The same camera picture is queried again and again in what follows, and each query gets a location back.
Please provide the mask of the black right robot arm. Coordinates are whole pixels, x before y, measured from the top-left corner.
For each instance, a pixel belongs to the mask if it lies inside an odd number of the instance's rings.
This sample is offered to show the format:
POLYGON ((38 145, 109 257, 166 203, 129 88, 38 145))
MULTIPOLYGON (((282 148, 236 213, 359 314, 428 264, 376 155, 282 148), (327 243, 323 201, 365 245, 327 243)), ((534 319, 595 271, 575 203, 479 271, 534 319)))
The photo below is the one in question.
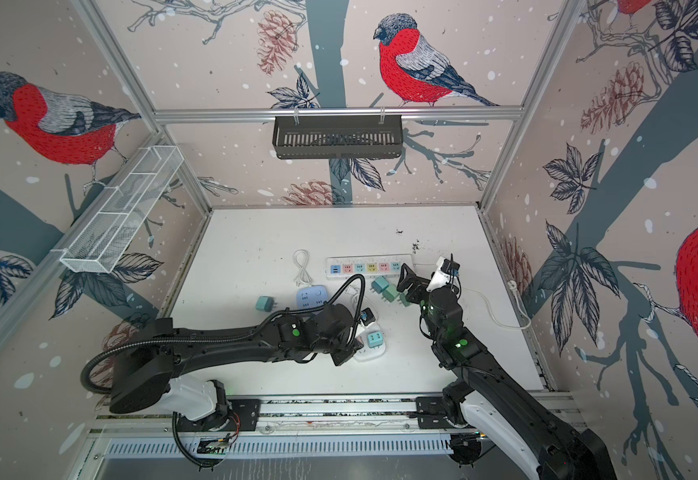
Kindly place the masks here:
POLYGON ((485 434, 529 479, 615 479, 607 446, 543 406, 465 325, 461 287, 451 273, 426 279, 403 264, 397 290, 420 306, 421 325, 441 368, 457 380, 443 390, 445 417, 485 434))

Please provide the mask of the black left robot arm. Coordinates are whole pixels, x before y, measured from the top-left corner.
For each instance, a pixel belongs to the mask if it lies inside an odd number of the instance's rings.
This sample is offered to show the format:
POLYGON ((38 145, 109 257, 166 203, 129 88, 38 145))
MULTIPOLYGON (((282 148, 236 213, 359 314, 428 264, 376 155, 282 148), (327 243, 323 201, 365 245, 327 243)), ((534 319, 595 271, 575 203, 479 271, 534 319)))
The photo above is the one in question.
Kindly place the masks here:
POLYGON ((217 461, 194 455, 181 433, 230 427, 223 441, 232 445, 243 420, 221 381, 201 381, 193 372, 250 362, 305 365, 320 355, 341 366, 362 348, 360 327, 377 320, 363 305, 365 293, 361 287, 353 308, 340 304, 341 295, 335 293, 319 306, 275 311, 260 324, 242 328, 195 330, 158 319, 133 340, 89 360, 80 382, 87 391, 108 396, 116 415, 150 407, 170 410, 180 453, 199 470, 214 469, 217 461))

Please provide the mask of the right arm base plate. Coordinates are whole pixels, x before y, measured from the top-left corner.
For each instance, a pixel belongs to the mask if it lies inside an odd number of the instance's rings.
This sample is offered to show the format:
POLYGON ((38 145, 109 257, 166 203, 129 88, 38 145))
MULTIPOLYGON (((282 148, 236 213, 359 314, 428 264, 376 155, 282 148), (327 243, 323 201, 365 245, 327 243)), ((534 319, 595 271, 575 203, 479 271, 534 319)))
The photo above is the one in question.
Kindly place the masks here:
POLYGON ((418 396, 411 418, 416 420, 421 430, 463 429, 458 417, 453 416, 454 412, 452 403, 442 395, 418 396))

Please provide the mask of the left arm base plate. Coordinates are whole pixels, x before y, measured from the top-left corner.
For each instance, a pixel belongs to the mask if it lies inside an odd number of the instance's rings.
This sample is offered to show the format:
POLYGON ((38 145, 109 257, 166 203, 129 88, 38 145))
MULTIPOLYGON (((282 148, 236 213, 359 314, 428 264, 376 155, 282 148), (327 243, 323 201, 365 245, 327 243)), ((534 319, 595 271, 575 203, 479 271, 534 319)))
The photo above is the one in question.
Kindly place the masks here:
POLYGON ((257 429, 262 402, 260 399, 231 399, 226 410, 209 416, 203 427, 208 432, 253 432, 257 429))

